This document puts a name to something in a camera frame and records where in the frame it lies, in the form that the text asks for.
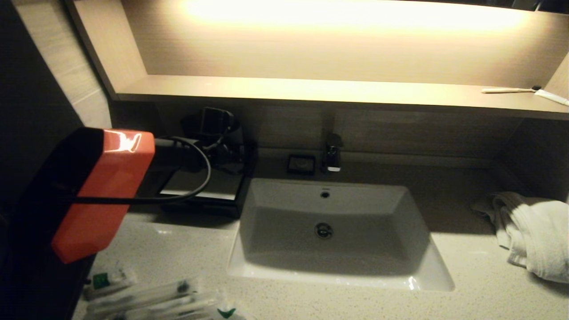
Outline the clear sachet green label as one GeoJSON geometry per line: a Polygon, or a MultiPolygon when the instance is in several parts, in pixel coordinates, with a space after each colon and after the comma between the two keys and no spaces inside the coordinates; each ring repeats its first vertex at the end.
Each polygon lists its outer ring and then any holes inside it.
{"type": "Polygon", "coordinates": [[[94,267],[87,277],[83,294],[86,300],[95,300],[133,286],[136,274],[121,264],[94,267]]]}

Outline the small black soap dish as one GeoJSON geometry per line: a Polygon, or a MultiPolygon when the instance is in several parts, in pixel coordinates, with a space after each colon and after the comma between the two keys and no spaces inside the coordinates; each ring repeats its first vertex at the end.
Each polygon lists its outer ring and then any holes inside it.
{"type": "Polygon", "coordinates": [[[286,172],[301,176],[314,176],[316,171],[316,158],[312,155],[290,154],[287,161],[286,172]]]}

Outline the black box drawer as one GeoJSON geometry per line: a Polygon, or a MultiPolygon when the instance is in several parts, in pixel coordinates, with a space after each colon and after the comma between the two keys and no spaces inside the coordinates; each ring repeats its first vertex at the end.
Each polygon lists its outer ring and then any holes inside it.
{"type": "Polygon", "coordinates": [[[183,208],[193,213],[201,213],[211,216],[224,216],[231,219],[240,218],[240,209],[236,202],[224,199],[191,199],[182,202],[183,208]]]}

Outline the lit wooden wall shelf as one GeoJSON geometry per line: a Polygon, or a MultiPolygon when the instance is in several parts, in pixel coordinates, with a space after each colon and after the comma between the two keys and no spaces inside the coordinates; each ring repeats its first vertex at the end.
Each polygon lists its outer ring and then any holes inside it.
{"type": "Polygon", "coordinates": [[[398,0],[64,0],[112,99],[569,120],[569,14],[398,0]]]}

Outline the grey plastic cup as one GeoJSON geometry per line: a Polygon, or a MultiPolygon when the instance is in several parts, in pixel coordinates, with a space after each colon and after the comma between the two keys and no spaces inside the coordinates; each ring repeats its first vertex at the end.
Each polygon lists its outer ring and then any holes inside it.
{"type": "Polygon", "coordinates": [[[244,134],[238,120],[234,120],[226,130],[223,142],[235,158],[244,156],[244,134]]]}

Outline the white folded towel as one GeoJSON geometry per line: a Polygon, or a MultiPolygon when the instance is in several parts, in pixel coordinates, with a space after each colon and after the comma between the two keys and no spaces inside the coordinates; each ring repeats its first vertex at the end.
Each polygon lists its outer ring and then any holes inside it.
{"type": "Polygon", "coordinates": [[[490,220],[508,263],[569,284],[569,204],[502,191],[484,195],[471,209],[490,220]]]}

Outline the white toothbrush dark head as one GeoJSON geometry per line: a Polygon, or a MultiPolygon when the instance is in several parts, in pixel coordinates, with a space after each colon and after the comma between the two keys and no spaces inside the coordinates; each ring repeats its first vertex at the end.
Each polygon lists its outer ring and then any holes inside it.
{"type": "Polygon", "coordinates": [[[541,90],[539,85],[532,86],[531,88],[484,88],[481,90],[482,94],[505,94],[505,93],[536,93],[541,90]]]}

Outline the chrome faucet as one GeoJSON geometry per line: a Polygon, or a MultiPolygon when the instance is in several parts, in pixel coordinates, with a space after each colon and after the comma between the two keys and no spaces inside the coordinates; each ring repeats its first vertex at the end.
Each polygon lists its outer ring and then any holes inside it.
{"type": "Polygon", "coordinates": [[[324,173],[341,171],[341,148],[343,148],[341,136],[330,133],[325,139],[325,151],[323,153],[321,170],[324,173]]]}

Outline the black amenity box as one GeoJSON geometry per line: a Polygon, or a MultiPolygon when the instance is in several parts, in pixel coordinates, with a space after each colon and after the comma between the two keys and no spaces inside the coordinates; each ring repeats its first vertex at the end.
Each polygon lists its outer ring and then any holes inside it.
{"type": "MultiPolygon", "coordinates": [[[[239,219],[253,171],[258,160],[256,144],[230,143],[227,140],[211,144],[195,141],[207,156],[211,166],[208,185],[193,198],[160,206],[165,212],[201,213],[239,219]]],[[[163,177],[160,196],[179,196],[195,190],[207,178],[207,163],[201,154],[193,155],[190,163],[163,177]]]]}

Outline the white toothpaste tube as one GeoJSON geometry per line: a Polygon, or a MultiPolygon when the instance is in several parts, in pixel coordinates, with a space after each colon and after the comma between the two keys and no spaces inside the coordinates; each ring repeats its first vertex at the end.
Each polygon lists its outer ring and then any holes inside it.
{"type": "Polygon", "coordinates": [[[551,101],[553,101],[553,102],[555,102],[555,103],[562,104],[562,105],[564,105],[564,106],[569,107],[569,99],[564,98],[564,97],[561,97],[561,96],[559,96],[559,95],[555,95],[555,94],[550,93],[550,92],[548,92],[548,91],[545,91],[545,90],[543,90],[543,89],[539,89],[538,91],[536,91],[536,92],[534,93],[534,95],[536,95],[536,96],[538,96],[538,97],[542,97],[542,98],[544,98],[544,99],[551,100],[551,101]]]}

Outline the white ceramic sink basin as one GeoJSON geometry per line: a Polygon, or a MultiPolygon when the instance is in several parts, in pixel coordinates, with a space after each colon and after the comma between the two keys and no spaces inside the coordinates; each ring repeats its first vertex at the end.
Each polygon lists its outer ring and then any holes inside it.
{"type": "Polygon", "coordinates": [[[237,277],[451,292],[454,281],[410,190],[251,180],[228,263],[237,277]],[[334,231],[314,233],[318,223],[334,231]]]}

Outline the clear packet green leaf logo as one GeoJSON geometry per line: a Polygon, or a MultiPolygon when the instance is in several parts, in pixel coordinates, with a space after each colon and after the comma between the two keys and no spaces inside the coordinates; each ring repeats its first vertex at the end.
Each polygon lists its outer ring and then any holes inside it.
{"type": "Polygon", "coordinates": [[[220,295],[212,307],[214,320],[254,320],[242,304],[230,300],[226,295],[220,295]]]}

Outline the long clear wrapped toothbrush packet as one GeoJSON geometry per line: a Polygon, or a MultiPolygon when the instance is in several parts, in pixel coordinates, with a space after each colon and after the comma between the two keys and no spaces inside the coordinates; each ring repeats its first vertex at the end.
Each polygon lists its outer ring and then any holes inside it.
{"type": "Polygon", "coordinates": [[[91,313],[112,313],[129,308],[140,308],[154,303],[166,302],[197,293],[200,289],[199,277],[183,278],[164,285],[138,290],[131,293],[117,293],[93,300],[87,306],[91,313]]]}
{"type": "Polygon", "coordinates": [[[105,314],[88,313],[84,320],[174,320],[216,304],[223,297],[219,292],[189,295],[137,308],[122,308],[105,314]]]}

